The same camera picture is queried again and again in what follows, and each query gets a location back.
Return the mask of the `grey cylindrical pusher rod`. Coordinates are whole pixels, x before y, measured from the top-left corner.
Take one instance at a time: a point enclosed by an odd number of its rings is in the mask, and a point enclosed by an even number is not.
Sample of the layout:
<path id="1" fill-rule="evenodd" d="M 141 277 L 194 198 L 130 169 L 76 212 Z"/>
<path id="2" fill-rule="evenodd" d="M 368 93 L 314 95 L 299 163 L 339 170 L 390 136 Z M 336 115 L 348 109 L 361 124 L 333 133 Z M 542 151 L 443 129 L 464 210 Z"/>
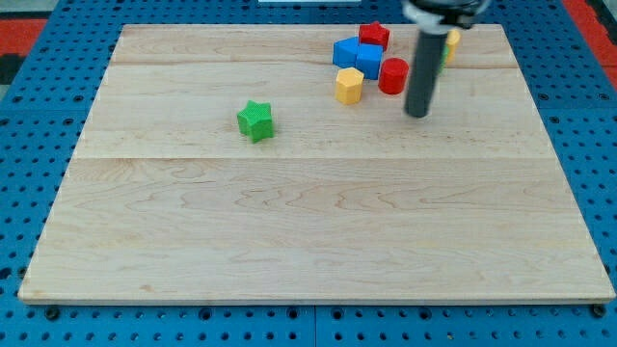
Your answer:
<path id="1" fill-rule="evenodd" d="M 420 119 L 429 113 L 446 39 L 447 32 L 419 32 L 404 103 L 408 116 Z"/>

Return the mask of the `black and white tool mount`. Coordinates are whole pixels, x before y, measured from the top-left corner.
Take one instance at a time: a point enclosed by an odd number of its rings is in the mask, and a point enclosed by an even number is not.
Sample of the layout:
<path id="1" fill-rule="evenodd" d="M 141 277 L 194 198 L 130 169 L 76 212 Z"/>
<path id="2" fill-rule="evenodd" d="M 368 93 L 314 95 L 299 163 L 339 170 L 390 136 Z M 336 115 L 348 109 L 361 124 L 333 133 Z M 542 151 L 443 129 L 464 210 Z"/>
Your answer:
<path id="1" fill-rule="evenodd" d="M 491 0 L 402 0 L 403 15 L 427 34 L 470 29 Z"/>

